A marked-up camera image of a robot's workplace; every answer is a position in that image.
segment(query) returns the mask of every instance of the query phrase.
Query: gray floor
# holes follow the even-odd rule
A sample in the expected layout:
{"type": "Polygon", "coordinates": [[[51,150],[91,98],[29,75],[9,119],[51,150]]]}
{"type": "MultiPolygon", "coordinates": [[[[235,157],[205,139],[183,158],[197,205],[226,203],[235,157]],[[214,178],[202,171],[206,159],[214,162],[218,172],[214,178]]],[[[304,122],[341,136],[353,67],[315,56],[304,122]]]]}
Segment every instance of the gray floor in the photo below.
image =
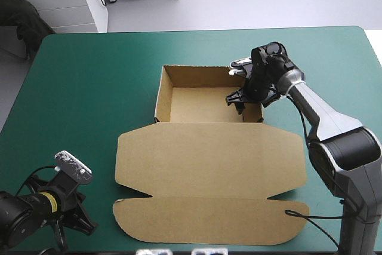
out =
{"type": "MultiPolygon", "coordinates": [[[[357,25],[382,29],[382,0],[118,0],[109,31],[357,25]]],[[[0,52],[0,129],[29,68],[0,52]]]]}

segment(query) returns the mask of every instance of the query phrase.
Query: person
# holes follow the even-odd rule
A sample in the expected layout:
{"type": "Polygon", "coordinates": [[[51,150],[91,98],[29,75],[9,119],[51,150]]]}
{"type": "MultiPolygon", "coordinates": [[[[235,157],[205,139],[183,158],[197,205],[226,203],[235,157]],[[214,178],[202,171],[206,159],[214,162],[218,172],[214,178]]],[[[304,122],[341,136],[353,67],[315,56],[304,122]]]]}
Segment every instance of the person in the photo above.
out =
{"type": "Polygon", "coordinates": [[[44,37],[54,34],[26,0],[0,0],[0,26],[17,26],[17,37],[24,40],[30,57],[38,51],[44,37]]]}

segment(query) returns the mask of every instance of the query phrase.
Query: tabletop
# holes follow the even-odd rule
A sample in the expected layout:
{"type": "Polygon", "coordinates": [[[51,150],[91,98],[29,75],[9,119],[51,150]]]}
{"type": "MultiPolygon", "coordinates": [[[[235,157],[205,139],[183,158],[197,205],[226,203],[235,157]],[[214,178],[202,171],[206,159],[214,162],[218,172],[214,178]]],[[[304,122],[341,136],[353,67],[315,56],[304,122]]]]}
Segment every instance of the tabletop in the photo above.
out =
{"type": "MultiPolygon", "coordinates": [[[[289,57],[305,72],[307,84],[329,104],[359,118],[382,137],[382,69],[359,27],[51,35],[44,40],[0,134],[1,189],[16,192],[32,170],[52,164],[53,155],[65,149],[93,170],[93,182],[80,191],[87,196],[84,206],[90,217],[99,224],[91,236],[67,230],[71,250],[205,247],[140,242],[118,227],[113,203],[140,194],[114,180],[117,139],[153,123],[162,65],[228,66],[271,41],[286,46],[289,57]]],[[[286,100],[267,107],[264,118],[269,125],[302,135],[298,112],[286,100]]],[[[305,202],[314,215],[340,215],[339,199],[306,159],[307,184],[276,198],[305,202]]],[[[42,175],[49,178],[53,172],[42,175]]],[[[319,223],[338,239],[340,220],[319,223]]],[[[55,246],[53,234],[43,228],[17,250],[50,246],[55,246]]],[[[375,249],[382,250],[381,236],[375,249]]],[[[229,250],[334,251],[335,246],[307,223],[287,243],[229,250]]]]}

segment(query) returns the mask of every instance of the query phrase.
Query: robotic arm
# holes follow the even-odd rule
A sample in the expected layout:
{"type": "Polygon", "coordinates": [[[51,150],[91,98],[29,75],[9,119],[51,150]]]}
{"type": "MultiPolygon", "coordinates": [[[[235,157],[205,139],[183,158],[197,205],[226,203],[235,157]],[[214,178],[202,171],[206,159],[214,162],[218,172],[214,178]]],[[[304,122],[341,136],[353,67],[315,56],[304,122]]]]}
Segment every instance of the robotic arm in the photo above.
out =
{"type": "Polygon", "coordinates": [[[239,113],[246,103],[266,107],[281,96],[292,98],[312,126],[306,138],[310,162],[331,193],[344,199],[339,252],[373,254],[382,212],[382,156],[377,137],[312,91],[280,43],[257,47],[251,58],[233,61],[230,74],[246,79],[243,88],[226,98],[239,113]]]}

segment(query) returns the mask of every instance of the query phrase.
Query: unfolded cardboard flap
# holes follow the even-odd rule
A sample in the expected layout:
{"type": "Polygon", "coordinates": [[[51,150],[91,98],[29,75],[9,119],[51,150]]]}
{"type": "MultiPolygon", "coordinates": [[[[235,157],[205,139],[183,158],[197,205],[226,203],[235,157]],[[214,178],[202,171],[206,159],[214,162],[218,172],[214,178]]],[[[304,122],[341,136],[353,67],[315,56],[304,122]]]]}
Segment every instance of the unfolded cardboard flap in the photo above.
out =
{"type": "Polygon", "coordinates": [[[230,198],[137,198],[114,203],[120,227],[135,239],[163,243],[275,245],[295,237],[308,214],[299,202],[230,198]]]}
{"type": "Polygon", "coordinates": [[[259,123],[157,123],[119,137],[115,180],[153,196],[266,199],[305,184],[303,142],[259,123]]]}
{"type": "Polygon", "coordinates": [[[228,67],[164,66],[155,118],[159,122],[261,122],[259,104],[248,104],[243,115],[226,96],[244,83],[228,67]]]}
{"type": "Polygon", "coordinates": [[[227,67],[164,66],[159,122],[119,137],[115,179],[153,198],[123,199],[118,224],[149,242],[273,245],[305,221],[267,199],[305,184],[302,139],[262,121],[261,106],[238,115],[225,97],[243,84],[227,67]]]}

